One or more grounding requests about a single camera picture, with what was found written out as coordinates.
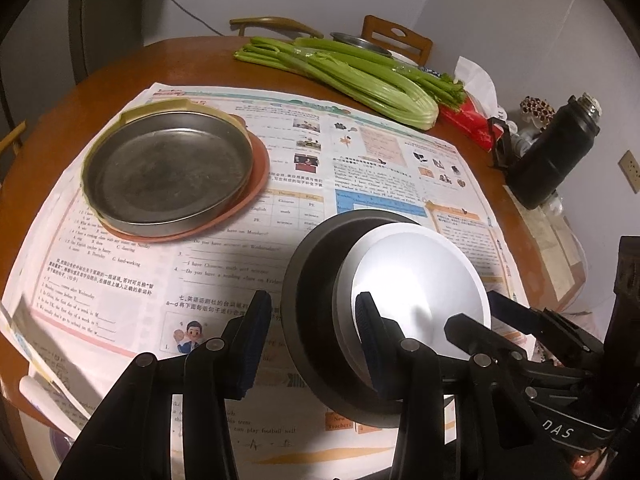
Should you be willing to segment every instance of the power cord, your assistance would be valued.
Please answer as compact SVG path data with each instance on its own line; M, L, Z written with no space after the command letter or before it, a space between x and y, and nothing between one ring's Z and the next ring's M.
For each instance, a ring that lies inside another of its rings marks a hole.
M170 0L172 1L180 10L182 10L185 14L187 14L188 16L191 16L194 20L196 20L197 22L202 23L205 27L207 27L211 32L219 35L219 36L225 36L225 34L222 34L220 31L216 30L215 28L211 27L209 25L209 23L205 22L204 20L201 20L198 16L196 16L195 14L193 14L192 12L189 12L187 9L185 9L183 6L181 6L181 4L179 4L178 2L176 2L175 0Z

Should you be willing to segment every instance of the screw head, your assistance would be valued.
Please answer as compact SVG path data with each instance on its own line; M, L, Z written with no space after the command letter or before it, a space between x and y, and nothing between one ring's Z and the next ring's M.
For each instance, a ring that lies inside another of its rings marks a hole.
M225 347L224 340L219 337L215 337L213 339L209 339L207 341L207 350L211 350L212 352L217 352L218 350L222 350Z
M487 354L474 355L474 362L482 368L487 368L493 361Z
M402 339L400 342L400 346L402 350L406 350L407 352L415 352L418 348L420 348L420 343L415 339L411 339L410 337L406 339Z
M153 354L149 354L148 352L146 352L144 354L140 354L138 357L136 357L136 364L140 368L144 368L145 366L149 366L153 361L154 361L154 355Z

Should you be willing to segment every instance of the celery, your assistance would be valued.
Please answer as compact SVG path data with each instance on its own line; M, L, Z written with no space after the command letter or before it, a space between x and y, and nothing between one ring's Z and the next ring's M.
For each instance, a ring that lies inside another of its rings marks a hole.
M433 126L438 106L420 85L397 73L390 64L381 66L360 57L345 62L337 54L271 38L252 38L234 57L308 75L399 123L423 130Z
M336 59L340 59L347 63L350 66L358 68L360 70L364 70L365 72L372 73L376 75L377 73L385 73L391 72L396 76L396 81L410 81L413 82L414 85L418 84L422 87L423 91L426 91L428 95L432 96L437 102L442 102L444 104L453 104L455 105L455 101L452 96L442 90L441 88L433 85L427 79L421 77L424 72L418 69L414 69L413 71L404 71L398 70L396 68L388 68L387 66L380 66L375 62L365 60L363 58L349 56L348 54L342 54L340 52L332 52L332 56Z
M344 56L365 59L378 65L391 68L420 85L437 102L443 103L453 109L458 109L466 100L463 85L461 83L454 83L453 79L447 74L443 74L442 77L437 77L398 61L397 59L382 56L382 54L357 46L340 43L339 41L319 40L318 38L297 38L294 41L294 45L303 48L330 51L337 54L337 56L335 56L337 59L342 59L349 64L351 64L351 60L346 59Z

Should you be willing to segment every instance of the electrical outlet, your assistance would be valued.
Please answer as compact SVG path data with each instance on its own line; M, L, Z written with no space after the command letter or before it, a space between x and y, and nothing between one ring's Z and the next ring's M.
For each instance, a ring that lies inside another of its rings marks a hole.
M620 169L622 169L622 173L625 174L629 184L631 184L634 193L638 193L640 191L640 166L638 166L634 154L627 150L618 165Z

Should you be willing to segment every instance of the paper sheet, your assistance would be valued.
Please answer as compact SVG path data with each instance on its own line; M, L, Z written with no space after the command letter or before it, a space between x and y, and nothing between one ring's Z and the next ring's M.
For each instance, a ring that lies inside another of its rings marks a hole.
M264 288L273 298L273 322L255 386L242 401L227 402L241 478L348 480L389 466L397 430L366 428L331 412L294 368L279 323L284 272L302 238L322 220L379 208L442 232L469 256L487 289L527 304L478 182L450 144L328 102L156 84L129 106L174 96L241 116L262 139L271 173L261 197L196 237L126 242L101 227L79 191L85 149L30 229L4 293L6 316L26 316L29 336L37 336L40 353L56 364L69 397L91 413L133 356L189 352L219 335L244 312L254 290ZM531 352L521 335L498 329ZM174 401L179 478L181 407L179 398Z

